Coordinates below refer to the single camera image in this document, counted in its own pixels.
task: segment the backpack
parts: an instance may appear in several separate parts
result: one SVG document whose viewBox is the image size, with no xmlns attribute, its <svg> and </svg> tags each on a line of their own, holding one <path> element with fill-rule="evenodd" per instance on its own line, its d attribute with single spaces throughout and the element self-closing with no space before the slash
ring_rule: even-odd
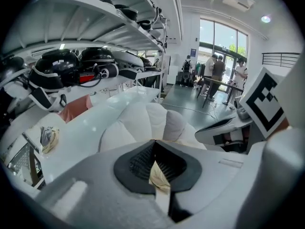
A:
<svg viewBox="0 0 305 229">
<path fill-rule="evenodd" d="M 190 71 L 191 68 L 191 61 L 185 60 L 184 66 L 183 66 L 183 71 Z"/>
</svg>

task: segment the table leg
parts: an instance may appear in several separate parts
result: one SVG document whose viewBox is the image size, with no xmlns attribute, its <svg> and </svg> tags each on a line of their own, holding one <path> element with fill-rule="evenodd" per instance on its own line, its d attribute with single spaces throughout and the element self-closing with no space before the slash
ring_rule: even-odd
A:
<svg viewBox="0 0 305 229">
<path fill-rule="evenodd" d="M 202 85 L 202 86 L 200 87 L 199 93 L 198 93 L 198 95 L 197 95 L 197 98 L 199 97 L 199 94 L 201 93 L 201 90 L 202 90 L 203 86 L 204 86 L 204 85 Z"/>
<path fill-rule="evenodd" d="M 210 88 L 208 90 L 208 93 L 206 94 L 206 97 L 205 97 L 205 100 L 203 102 L 202 108 L 204 107 L 205 102 L 208 100 L 208 97 L 210 96 L 210 92 L 211 92 L 212 86 L 213 86 L 213 82 L 210 82 Z"/>
<path fill-rule="evenodd" d="M 225 105 L 228 105 L 232 92 L 233 92 L 233 89 L 230 90 L 229 97 L 228 97 L 227 103 Z"/>
</svg>

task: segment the tree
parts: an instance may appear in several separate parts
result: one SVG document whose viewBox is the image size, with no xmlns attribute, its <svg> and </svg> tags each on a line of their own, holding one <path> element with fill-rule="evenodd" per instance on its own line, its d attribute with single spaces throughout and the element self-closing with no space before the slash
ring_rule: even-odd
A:
<svg viewBox="0 0 305 229">
<path fill-rule="evenodd" d="M 233 51 L 233 52 L 236 52 L 236 46 L 234 43 L 232 43 L 230 46 L 229 46 L 229 50 Z M 243 57 L 246 56 L 246 48 L 244 47 L 238 47 L 237 49 L 237 53 L 242 55 Z"/>
</svg>

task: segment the recessed light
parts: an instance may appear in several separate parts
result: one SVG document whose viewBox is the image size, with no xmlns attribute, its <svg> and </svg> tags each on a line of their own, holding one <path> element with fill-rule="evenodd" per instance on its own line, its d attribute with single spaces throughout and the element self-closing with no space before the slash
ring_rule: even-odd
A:
<svg viewBox="0 0 305 229">
<path fill-rule="evenodd" d="M 264 22 L 264 23 L 269 23 L 271 21 L 271 18 L 270 17 L 268 17 L 268 16 L 263 16 L 262 17 L 262 22 Z"/>
</svg>

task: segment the fluorescent light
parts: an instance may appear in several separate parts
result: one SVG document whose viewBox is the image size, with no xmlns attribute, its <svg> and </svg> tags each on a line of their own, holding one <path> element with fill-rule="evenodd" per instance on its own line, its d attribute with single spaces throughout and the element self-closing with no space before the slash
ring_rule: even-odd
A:
<svg viewBox="0 0 305 229">
<path fill-rule="evenodd" d="M 271 21 L 271 18 L 265 15 L 265 16 L 263 16 L 263 17 L 261 18 L 261 20 L 262 20 L 262 22 L 264 22 L 264 23 L 269 23 L 269 22 Z"/>
</svg>

